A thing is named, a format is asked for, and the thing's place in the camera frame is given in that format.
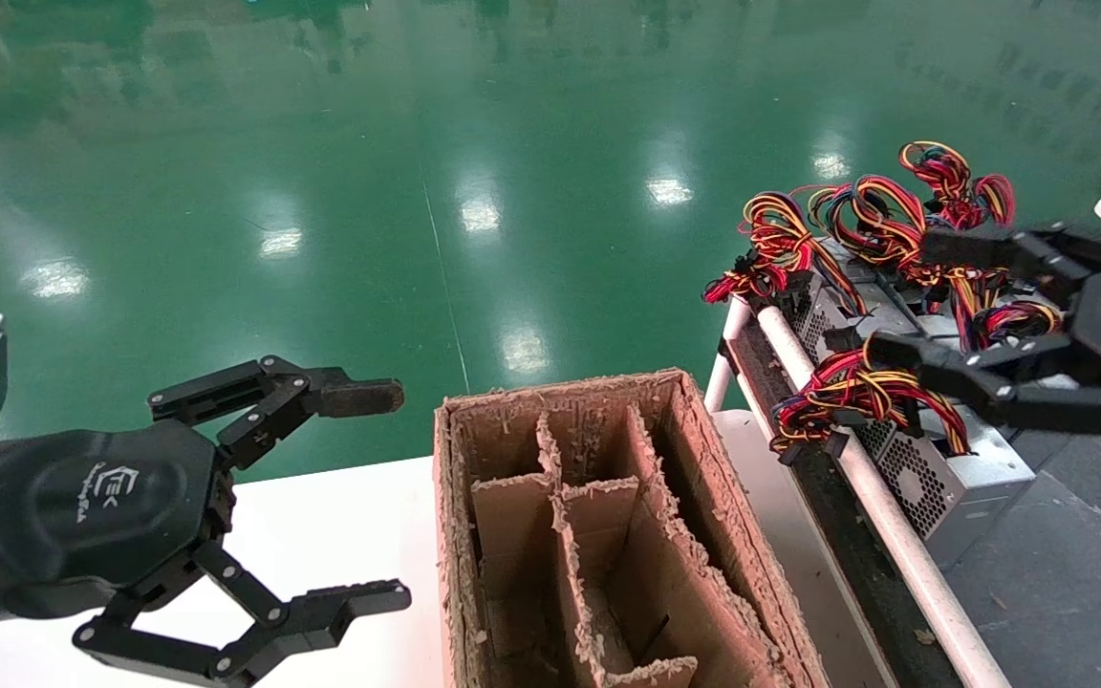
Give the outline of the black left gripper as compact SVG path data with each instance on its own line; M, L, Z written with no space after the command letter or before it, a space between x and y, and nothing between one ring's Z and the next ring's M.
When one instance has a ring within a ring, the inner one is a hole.
M95 660L197 687L253 687L293 655L336 648L356 619L411 607L397 579L283 601L219 544L235 505L227 467L248 469L313 417L394 413L400 380L268 354L159 389L148 404L164 421L140 430L0 441L0 618L103 607L73 636ZM217 445L188 427L233 413ZM179 578L200 576L253 619L244 634L217 648L137 630Z

